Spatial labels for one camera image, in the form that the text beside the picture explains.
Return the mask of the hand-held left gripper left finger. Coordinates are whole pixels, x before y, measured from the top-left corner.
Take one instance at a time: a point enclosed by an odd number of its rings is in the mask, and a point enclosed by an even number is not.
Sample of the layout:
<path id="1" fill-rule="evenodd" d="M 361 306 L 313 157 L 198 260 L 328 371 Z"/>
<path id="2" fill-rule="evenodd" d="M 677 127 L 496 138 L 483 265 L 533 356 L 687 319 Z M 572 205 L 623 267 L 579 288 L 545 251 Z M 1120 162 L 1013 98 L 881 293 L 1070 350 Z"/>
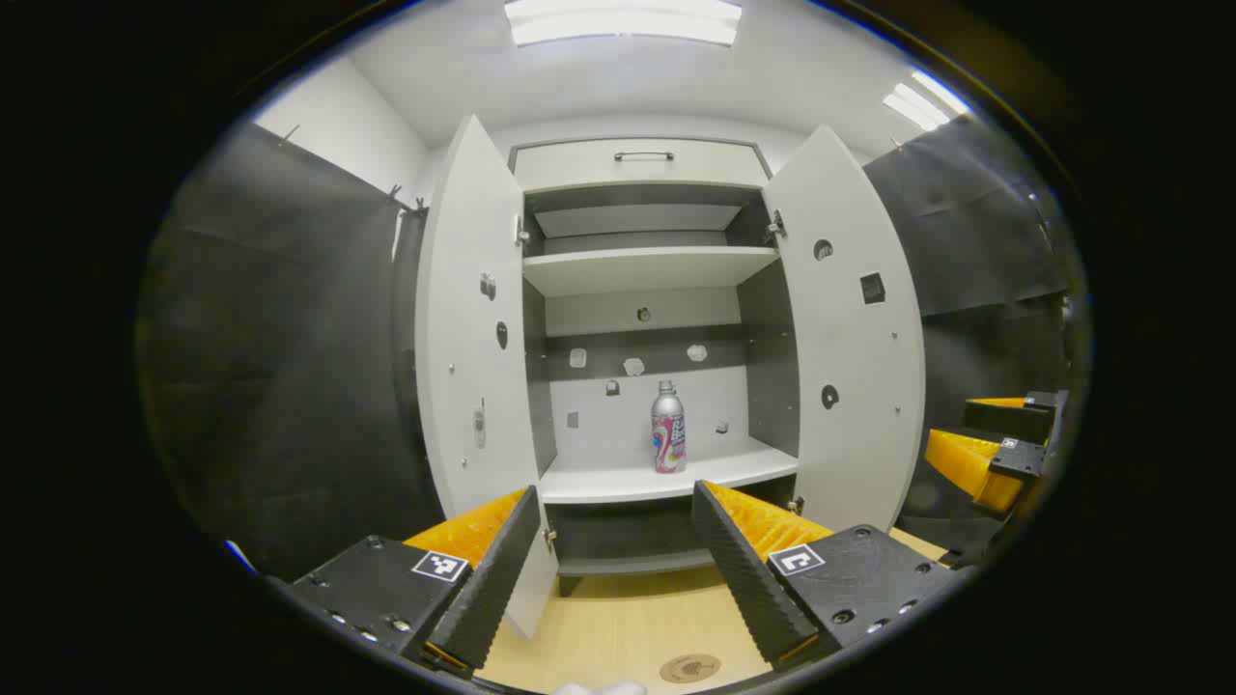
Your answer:
<path id="1" fill-rule="evenodd" d="M 371 534 L 290 584 L 290 597 L 353 639 L 471 676 L 512 601 L 543 522 L 515 488 L 407 540 Z"/>

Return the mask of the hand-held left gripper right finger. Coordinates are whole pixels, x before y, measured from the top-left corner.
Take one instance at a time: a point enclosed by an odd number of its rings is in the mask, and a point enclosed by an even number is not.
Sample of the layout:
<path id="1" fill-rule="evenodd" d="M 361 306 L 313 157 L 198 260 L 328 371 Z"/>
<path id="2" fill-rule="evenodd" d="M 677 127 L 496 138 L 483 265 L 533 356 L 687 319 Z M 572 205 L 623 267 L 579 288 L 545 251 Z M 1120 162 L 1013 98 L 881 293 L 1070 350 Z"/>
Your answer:
<path id="1" fill-rule="evenodd" d="M 817 662 L 932 608 L 967 569 L 875 527 L 831 532 L 737 488 L 693 484 L 693 532 L 774 670 Z"/>

